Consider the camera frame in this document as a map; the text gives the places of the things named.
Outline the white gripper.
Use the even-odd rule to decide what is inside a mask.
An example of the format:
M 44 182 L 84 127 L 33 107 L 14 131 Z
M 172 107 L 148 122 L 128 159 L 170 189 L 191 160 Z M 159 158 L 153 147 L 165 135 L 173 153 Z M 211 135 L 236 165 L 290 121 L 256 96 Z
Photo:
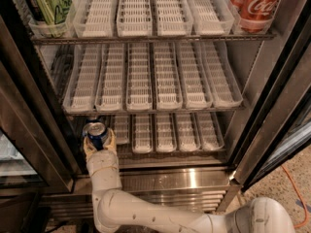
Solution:
M 117 138 L 113 129 L 108 129 L 105 150 L 97 151 L 89 137 L 84 137 L 86 167 L 90 176 L 92 194 L 101 196 L 108 190 L 121 189 Z

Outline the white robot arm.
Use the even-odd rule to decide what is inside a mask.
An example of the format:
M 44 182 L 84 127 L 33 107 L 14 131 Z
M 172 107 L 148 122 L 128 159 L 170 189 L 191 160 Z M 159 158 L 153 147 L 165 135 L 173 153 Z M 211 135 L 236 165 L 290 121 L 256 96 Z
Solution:
M 123 225 L 145 226 L 159 233 L 295 233 L 286 209 L 259 197 L 224 215 L 211 215 L 146 202 L 121 189 L 115 133 L 97 149 L 84 137 L 86 167 L 92 185 L 95 228 L 115 233 Z

